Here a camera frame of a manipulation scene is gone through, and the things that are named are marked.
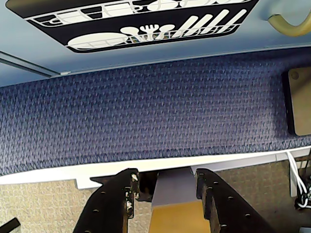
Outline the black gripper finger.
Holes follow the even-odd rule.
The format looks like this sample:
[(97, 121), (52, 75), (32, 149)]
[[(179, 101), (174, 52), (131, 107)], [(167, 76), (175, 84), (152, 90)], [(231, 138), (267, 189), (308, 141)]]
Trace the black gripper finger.
[(196, 170), (196, 197), (212, 233), (274, 233), (269, 223), (225, 180), (205, 168)]
[(136, 168), (116, 175), (91, 178), (101, 184), (86, 202), (74, 227), (75, 233), (126, 233), (134, 217), (134, 200), (139, 197)]

